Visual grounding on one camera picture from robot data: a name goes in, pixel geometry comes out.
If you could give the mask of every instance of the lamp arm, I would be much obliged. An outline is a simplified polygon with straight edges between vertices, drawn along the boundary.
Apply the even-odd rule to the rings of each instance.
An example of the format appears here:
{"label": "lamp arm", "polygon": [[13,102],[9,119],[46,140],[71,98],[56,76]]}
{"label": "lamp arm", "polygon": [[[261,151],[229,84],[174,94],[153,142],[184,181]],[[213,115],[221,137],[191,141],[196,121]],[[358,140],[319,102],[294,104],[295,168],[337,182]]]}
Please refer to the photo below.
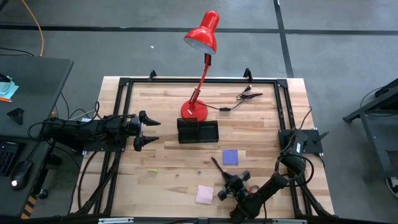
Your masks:
{"label": "lamp arm", "polygon": [[195,89],[195,93],[193,95],[193,98],[191,100],[190,106],[189,106],[189,110],[192,110],[195,108],[195,103],[198,99],[199,93],[200,93],[200,87],[203,84],[203,82],[205,81],[205,77],[207,75],[207,70],[209,69],[210,66],[210,55],[209,54],[205,54],[205,69],[203,70],[203,75],[201,76],[198,88]]}

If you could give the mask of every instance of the keyboard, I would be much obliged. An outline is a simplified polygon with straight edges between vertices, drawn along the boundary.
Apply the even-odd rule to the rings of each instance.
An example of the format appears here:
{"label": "keyboard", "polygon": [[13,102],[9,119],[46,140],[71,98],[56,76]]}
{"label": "keyboard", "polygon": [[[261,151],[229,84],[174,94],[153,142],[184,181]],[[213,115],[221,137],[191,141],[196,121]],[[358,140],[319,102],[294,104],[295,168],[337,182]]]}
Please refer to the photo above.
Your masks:
{"label": "keyboard", "polygon": [[8,176],[25,143],[0,141],[0,176]]}

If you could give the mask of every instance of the black tray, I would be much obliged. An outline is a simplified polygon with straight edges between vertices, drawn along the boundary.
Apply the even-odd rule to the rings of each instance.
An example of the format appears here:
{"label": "black tray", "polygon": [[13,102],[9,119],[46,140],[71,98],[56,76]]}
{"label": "black tray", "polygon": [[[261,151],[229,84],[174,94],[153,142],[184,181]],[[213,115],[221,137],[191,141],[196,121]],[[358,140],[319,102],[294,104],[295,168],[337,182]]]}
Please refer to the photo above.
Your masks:
{"label": "black tray", "polygon": [[198,121],[196,118],[177,118],[178,142],[218,142],[217,121]]}

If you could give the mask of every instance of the wooden tabletop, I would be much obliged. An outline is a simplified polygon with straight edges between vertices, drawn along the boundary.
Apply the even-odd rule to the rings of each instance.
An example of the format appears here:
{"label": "wooden tabletop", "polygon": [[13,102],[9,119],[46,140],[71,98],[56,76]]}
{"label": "wooden tabletop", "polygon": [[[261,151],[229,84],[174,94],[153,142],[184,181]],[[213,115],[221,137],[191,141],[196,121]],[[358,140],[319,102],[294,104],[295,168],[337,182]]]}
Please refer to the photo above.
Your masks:
{"label": "wooden tabletop", "polygon": [[[100,115],[113,113],[120,77],[104,77],[99,93]],[[296,126],[300,126],[309,110],[304,80],[288,79],[290,99]],[[205,83],[199,99],[215,107],[236,105],[236,96],[248,84]],[[220,201],[217,193],[223,189],[224,180],[210,157],[223,163],[223,149],[237,149],[239,164],[222,166],[231,173],[241,175],[248,170],[251,178],[246,187],[262,186],[274,172],[275,160],[280,152],[277,132],[280,129],[276,110],[274,87],[270,84],[253,84],[251,93],[263,93],[230,112],[209,108],[207,121],[217,120],[220,140],[217,143],[179,144],[177,118],[180,108],[196,87],[194,83],[135,83],[132,88],[129,113],[146,110],[147,115],[161,122],[160,126],[145,126],[144,135],[158,136],[159,140],[146,145],[141,152],[132,146],[134,137],[128,139],[122,153],[118,180],[113,201],[112,216],[129,217],[213,217],[228,218],[236,205],[232,197]],[[285,100],[281,91],[283,106]],[[312,129],[312,116],[305,120],[303,129]],[[98,185],[104,153],[97,153],[87,168],[81,186],[84,203]],[[85,156],[82,170],[89,155]],[[307,156],[315,165],[315,175],[308,184],[324,208],[333,213],[325,170],[319,158]],[[280,173],[286,173],[281,165]],[[198,185],[214,187],[211,205],[196,203]],[[107,193],[104,194],[104,207]],[[298,188],[300,208],[304,212],[302,194]],[[278,191],[266,202],[267,217],[293,218],[292,199],[288,187]],[[77,210],[75,192],[72,212]],[[258,218],[264,217],[261,210]]]}

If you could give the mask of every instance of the purple square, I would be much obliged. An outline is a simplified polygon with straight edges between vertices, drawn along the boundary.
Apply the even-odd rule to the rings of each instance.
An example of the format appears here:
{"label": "purple square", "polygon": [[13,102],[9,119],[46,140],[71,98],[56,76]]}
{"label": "purple square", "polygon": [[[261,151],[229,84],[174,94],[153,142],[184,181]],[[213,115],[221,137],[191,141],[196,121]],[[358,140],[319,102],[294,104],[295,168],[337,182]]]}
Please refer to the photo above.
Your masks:
{"label": "purple square", "polygon": [[238,164],[238,150],[237,149],[224,149],[223,150],[223,164],[224,165],[237,165]]}

